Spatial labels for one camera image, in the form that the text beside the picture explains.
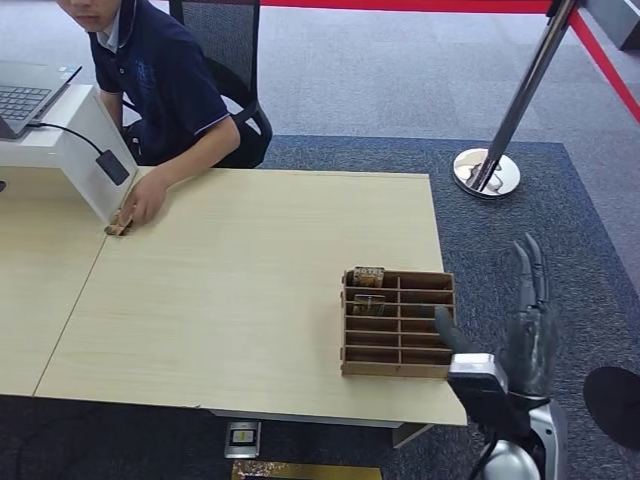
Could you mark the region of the person's left hand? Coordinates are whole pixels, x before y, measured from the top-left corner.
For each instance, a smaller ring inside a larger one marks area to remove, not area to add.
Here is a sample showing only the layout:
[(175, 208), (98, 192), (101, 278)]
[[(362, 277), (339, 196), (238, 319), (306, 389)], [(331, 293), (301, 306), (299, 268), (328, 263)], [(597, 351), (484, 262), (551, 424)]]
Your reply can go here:
[(169, 184), (162, 172), (151, 170), (137, 182), (120, 209), (118, 225), (144, 225), (153, 220), (164, 204)]

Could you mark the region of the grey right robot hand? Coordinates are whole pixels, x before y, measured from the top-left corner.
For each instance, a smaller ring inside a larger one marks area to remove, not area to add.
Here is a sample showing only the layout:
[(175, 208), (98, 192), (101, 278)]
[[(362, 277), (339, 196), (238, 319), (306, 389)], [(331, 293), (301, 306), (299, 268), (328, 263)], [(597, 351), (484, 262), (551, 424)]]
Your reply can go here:
[(447, 375), (451, 386), (534, 400), (549, 395), (558, 335), (546, 263), (528, 233), (513, 247), (520, 267), (518, 310), (506, 322), (506, 346), (498, 354), (480, 351), (455, 327), (446, 308), (435, 309), (436, 330), (454, 353)]

